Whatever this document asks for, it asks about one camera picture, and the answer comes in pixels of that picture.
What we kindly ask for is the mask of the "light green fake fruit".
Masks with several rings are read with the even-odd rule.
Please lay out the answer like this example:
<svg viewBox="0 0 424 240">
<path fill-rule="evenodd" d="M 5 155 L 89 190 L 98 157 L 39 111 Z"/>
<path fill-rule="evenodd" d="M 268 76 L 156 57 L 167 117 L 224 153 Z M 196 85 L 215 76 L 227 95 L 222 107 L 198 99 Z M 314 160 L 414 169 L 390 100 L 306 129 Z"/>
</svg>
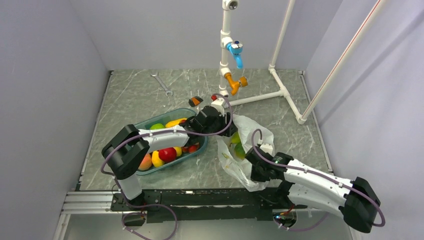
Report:
<svg viewBox="0 0 424 240">
<path fill-rule="evenodd" d="M 241 143 L 241 138 L 238 132 L 235 132 L 232 137 L 230 138 L 230 143 L 237 145 L 239 143 Z"/>
</svg>

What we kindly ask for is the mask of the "red fake apple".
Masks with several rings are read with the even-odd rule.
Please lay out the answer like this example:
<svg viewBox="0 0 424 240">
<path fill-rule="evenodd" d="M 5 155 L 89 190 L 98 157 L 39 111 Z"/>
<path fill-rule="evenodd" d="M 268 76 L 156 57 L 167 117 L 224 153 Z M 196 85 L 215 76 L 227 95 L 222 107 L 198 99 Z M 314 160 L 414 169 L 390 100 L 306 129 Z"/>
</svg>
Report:
<svg viewBox="0 0 424 240">
<path fill-rule="evenodd" d="M 168 147 L 164 148 L 158 151 L 158 157 L 164 162 L 164 163 L 170 163 L 176 160 L 177 158 L 177 151 L 174 147 Z"/>
</svg>

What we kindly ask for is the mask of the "dark green fake lime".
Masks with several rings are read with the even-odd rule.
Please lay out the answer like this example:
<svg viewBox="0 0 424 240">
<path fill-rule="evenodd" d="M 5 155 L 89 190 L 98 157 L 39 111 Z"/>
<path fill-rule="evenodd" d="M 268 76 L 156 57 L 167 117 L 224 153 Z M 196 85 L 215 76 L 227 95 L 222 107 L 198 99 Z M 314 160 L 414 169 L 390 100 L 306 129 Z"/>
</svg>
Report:
<svg viewBox="0 0 424 240">
<path fill-rule="evenodd" d="M 239 159 L 244 159 L 246 156 L 246 152 L 243 148 L 242 143 L 236 144 L 234 147 L 234 153 L 236 155 L 236 157 L 238 157 Z"/>
</svg>

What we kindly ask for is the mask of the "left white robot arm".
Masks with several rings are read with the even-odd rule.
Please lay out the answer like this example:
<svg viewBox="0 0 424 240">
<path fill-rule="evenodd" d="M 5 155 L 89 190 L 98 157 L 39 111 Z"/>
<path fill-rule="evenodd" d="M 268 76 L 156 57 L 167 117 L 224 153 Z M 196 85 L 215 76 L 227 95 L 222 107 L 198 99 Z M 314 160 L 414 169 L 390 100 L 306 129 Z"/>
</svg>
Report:
<svg viewBox="0 0 424 240">
<path fill-rule="evenodd" d="M 220 113 L 205 106 L 198 114 L 182 123 L 162 129 L 138 129 L 129 124 L 103 147 L 104 164 L 111 169 L 118 187 L 123 191 L 124 204 L 131 210 L 144 203 L 144 193 L 136 172 L 145 155 L 170 147 L 186 147 L 199 142 L 200 137 L 232 137 L 236 127 L 231 112 Z"/>
</svg>

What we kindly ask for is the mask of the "white plastic bag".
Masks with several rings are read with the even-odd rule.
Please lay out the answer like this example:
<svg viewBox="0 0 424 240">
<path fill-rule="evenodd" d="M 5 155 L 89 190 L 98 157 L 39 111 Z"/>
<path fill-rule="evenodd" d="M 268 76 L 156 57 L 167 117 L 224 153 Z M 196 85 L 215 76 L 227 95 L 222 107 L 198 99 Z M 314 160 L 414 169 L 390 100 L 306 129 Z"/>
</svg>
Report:
<svg viewBox="0 0 424 240">
<path fill-rule="evenodd" d="M 269 153 L 275 153 L 274 134 L 253 119 L 243 115 L 233 115 L 233 123 L 238 128 L 233 136 L 216 137 L 220 165 L 228 175 L 249 192 L 262 191 L 268 186 L 269 181 L 251 180 L 252 164 L 245 158 L 245 155 L 252 147 L 252 134 L 256 129 L 260 129 L 260 132 L 254 135 L 254 142 L 257 143 L 259 139 L 262 139 L 263 143 L 270 145 L 272 151 Z"/>
</svg>

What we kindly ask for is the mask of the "red fake cherry bunch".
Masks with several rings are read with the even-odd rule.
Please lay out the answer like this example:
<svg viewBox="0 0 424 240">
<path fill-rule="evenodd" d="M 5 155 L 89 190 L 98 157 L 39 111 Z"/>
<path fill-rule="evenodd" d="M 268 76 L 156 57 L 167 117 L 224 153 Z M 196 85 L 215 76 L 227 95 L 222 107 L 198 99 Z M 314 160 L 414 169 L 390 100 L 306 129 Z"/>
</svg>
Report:
<svg viewBox="0 0 424 240">
<path fill-rule="evenodd" d="M 191 153 L 196 152 L 199 149 L 199 147 L 200 147 L 200 143 L 198 142 L 198 143 L 195 143 L 195 144 L 190 145 L 190 146 L 183 146 L 181 148 L 181 150 L 182 150 L 183 153 L 191 154 Z"/>
</svg>

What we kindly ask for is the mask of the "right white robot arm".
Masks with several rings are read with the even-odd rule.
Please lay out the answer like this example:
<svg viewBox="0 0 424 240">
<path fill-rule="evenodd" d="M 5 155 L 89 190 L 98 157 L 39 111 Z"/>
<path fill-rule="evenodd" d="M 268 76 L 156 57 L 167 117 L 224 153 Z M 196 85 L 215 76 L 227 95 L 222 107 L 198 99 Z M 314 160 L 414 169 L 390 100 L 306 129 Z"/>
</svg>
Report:
<svg viewBox="0 0 424 240">
<path fill-rule="evenodd" d="M 281 181 L 274 194 L 280 207 L 302 205 L 319 209 L 342 218 L 349 227 L 366 234 L 377 225 L 374 221 L 381 212 L 381 201 L 366 179 L 339 178 L 288 154 L 271 155 L 259 146 L 251 147 L 245 158 L 252 164 L 252 180 Z"/>
</svg>

